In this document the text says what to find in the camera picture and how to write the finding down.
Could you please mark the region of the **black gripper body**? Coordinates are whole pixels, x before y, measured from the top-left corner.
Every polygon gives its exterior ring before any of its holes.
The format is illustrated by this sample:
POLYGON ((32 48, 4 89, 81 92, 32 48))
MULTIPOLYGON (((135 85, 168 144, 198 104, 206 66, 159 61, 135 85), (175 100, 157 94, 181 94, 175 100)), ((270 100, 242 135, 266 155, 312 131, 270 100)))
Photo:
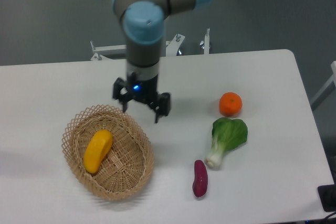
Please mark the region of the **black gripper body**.
POLYGON ((143 104, 157 103, 158 75, 147 80, 140 80, 139 77, 135 72, 127 75, 126 90, 128 98, 143 104))

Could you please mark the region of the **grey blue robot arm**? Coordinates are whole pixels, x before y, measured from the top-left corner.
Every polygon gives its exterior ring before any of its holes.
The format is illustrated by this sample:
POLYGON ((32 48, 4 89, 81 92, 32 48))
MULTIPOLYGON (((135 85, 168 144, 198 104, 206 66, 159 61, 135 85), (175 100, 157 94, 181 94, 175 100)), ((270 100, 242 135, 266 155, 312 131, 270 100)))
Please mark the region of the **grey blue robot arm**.
POLYGON ((123 110, 134 100, 147 105, 157 119, 167 116, 171 95, 158 93, 159 61, 167 17, 209 4, 212 0, 111 0, 125 37, 126 79, 118 78, 112 97, 123 110))

